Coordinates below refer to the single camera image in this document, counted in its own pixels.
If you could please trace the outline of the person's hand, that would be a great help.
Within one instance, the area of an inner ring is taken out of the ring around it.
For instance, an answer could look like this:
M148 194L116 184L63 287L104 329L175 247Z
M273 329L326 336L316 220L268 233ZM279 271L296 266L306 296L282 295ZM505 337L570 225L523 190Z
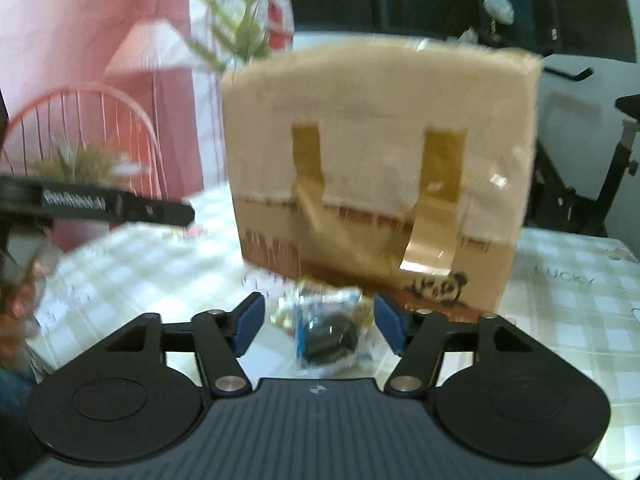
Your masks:
M1 297L1 368L27 373L32 363L26 341L39 333L35 319L50 269L40 259L32 263L20 284Z

